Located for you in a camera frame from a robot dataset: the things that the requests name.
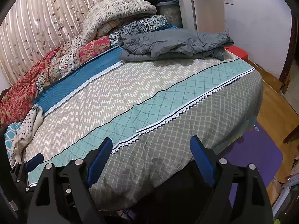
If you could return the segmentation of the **floral beige curtain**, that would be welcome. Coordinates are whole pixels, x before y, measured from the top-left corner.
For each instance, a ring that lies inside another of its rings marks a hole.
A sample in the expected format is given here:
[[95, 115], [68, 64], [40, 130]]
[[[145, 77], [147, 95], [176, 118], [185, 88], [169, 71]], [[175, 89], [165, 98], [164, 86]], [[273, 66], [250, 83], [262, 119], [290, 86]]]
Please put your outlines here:
[[1, 24], [1, 71], [10, 85], [49, 51], [79, 35], [103, 0], [16, 0]]

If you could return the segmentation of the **purple floor mat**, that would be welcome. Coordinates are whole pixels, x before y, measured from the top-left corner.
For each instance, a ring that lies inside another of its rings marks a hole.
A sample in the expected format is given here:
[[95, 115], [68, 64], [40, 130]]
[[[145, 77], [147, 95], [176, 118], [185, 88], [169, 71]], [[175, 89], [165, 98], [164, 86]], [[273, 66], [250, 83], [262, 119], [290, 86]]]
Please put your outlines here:
[[258, 123], [251, 130], [246, 130], [219, 155], [236, 166], [246, 167], [253, 163], [266, 187], [275, 177], [283, 160], [280, 149]]

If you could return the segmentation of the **teal patterned pillow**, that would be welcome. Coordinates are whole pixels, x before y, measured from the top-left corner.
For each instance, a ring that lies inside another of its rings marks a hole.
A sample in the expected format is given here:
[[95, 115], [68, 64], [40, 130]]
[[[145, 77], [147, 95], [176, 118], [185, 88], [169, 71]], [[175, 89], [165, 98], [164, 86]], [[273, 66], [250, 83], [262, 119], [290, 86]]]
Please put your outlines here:
[[17, 131], [21, 127], [21, 122], [14, 122], [8, 125], [6, 132], [4, 133], [4, 141], [6, 145], [7, 156], [10, 157], [12, 151], [12, 145]]

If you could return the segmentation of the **patterned bed sheet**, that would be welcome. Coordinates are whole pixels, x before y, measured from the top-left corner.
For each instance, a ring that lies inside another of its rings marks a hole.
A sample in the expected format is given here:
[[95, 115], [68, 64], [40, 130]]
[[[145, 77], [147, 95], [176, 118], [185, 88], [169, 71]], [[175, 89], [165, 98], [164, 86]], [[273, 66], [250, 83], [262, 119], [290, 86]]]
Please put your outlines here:
[[24, 159], [44, 160], [30, 186], [47, 164], [64, 166], [110, 138], [112, 153], [90, 192], [100, 208], [124, 209], [193, 159], [192, 136], [220, 153], [254, 125], [263, 80], [233, 53], [223, 61], [123, 62], [121, 52], [113, 48], [39, 93], [44, 122]]

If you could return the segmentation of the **red box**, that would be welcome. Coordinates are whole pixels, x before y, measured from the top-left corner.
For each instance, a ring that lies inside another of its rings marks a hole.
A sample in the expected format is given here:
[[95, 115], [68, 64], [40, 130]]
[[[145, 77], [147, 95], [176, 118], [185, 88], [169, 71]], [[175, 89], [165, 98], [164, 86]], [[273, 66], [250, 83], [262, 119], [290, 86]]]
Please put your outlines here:
[[232, 46], [225, 46], [224, 47], [227, 51], [233, 53], [234, 55], [238, 56], [239, 58], [241, 58], [242, 60], [248, 62], [249, 57], [248, 57], [248, 53], [244, 50], [242, 50], [241, 48], [232, 45]]

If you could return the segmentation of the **grey quilted puffer jacket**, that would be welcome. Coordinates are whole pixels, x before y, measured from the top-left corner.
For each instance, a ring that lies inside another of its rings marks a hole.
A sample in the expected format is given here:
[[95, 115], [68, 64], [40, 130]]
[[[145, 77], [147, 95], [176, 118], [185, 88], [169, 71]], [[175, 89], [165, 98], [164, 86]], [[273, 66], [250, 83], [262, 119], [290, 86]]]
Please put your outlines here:
[[216, 58], [223, 61], [226, 47], [234, 41], [226, 33], [208, 33], [189, 29], [164, 29], [137, 35], [121, 35], [123, 61], [150, 61], [185, 58]]

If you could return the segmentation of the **white dotted fleece blanket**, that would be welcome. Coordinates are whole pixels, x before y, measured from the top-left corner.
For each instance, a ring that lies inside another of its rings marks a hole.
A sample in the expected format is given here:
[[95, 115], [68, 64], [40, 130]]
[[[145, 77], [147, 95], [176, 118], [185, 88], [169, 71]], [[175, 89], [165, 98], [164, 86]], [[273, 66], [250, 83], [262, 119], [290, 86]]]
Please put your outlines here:
[[12, 150], [9, 161], [13, 167], [16, 163], [22, 163], [22, 152], [27, 145], [33, 140], [36, 131], [43, 123], [43, 109], [38, 104], [34, 104], [27, 116], [24, 118], [19, 130], [14, 136]]

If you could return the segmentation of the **red floral patchwork quilt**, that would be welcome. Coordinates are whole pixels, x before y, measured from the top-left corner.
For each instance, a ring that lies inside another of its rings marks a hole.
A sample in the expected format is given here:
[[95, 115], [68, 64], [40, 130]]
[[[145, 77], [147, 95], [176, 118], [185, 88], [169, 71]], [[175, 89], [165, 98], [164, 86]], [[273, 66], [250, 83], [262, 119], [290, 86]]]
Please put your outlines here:
[[49, 52], [29, 72], [19, 79], [1, 99], [1, 127], [22, 122], [38, 95], [67, 77], [92, 58], [114, 48], [122, 34], [136, 35], [154, 31], [167, 24], [166, 16], [150, 15], [114, 28], [87, 44], [82, 36], [76, 36], [65, 45]]

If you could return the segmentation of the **beige patterned folded comforter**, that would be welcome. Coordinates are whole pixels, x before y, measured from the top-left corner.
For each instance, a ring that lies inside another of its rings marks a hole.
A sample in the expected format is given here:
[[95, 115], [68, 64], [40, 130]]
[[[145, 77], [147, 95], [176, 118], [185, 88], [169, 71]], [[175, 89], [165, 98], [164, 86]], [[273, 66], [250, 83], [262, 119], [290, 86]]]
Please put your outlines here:
[[94, 5], [83, 23], [82, 44], [105, 36], [124, 18], [139, 14], [155, 14], [157, 9], [144, 0], [104, 0]]

